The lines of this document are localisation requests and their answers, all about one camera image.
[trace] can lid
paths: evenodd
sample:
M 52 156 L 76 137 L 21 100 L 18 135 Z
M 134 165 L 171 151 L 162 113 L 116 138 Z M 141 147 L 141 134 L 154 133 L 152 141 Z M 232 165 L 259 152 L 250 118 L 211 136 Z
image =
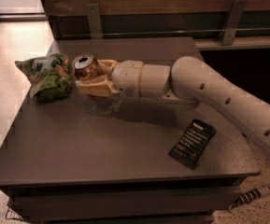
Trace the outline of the can lid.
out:
M 81 56 L 79 59 L 74 63 L 75 68 L 82 69 L 88 67 L 93 61 L 92 56 Z

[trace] floor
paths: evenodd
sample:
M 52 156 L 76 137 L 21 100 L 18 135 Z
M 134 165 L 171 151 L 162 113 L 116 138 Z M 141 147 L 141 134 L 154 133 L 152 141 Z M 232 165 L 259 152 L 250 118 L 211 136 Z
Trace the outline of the floor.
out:
M 53 40 L 46 21 L 0 22 L 0 146 L 29 89 L 26 77 L 15 67 L 14 61 L 44 56 Z M 262 173 L 249 177 L 241 185 L 243 192 L 270 184 L 270 159 L 248 139 Z M 26 223 L 16 220 L 7 210 L 7 196 L 0 191 L 0 223 Z M 270 194 L 231 211 L 216 211 L 215 224 L 270 223 Z

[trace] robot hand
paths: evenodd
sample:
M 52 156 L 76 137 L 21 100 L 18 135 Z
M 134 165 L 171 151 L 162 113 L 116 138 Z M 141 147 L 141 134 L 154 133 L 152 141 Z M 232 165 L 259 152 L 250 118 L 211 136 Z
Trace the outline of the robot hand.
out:
M 270 155 L 270 105 L 236 87 L 206 63 L 182 57 L 172 68 L 140 61 L 103 60 L 99 65 L 99 76 L 78 79 L 80 91 L 90 96 L 151 97 L 190 108 L 204 102 Z

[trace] snack bag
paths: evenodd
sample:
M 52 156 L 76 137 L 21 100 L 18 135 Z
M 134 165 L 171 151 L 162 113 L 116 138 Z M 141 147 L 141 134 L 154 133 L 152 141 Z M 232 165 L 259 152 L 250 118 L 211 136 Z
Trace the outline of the snack bag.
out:
M 31 97 L 53 100 L 68 96 L 72 77 L 69 75 L 69 61 L 66 54 L 55 53 L 23 62 L 16 61 L 15 64 L 31 82 Z

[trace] gray tabletop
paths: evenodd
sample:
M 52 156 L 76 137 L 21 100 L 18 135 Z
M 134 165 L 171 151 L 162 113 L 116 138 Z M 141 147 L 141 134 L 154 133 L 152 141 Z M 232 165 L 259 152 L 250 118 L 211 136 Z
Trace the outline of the gray tabletop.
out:
M 50 53 L 172 64 L 200 53 L 190 38 L 55 41 Z M 193 119 L 217 130 L 195 170 L 168 152 Z M 0 149 L 0 186 L 95 184 L 247 177 L 259 173 L 242 134 L 211 107 L 188 110 L 155 101 L 108 98 L 95 103 L 73 87 L 69 98 L 26 97 Z

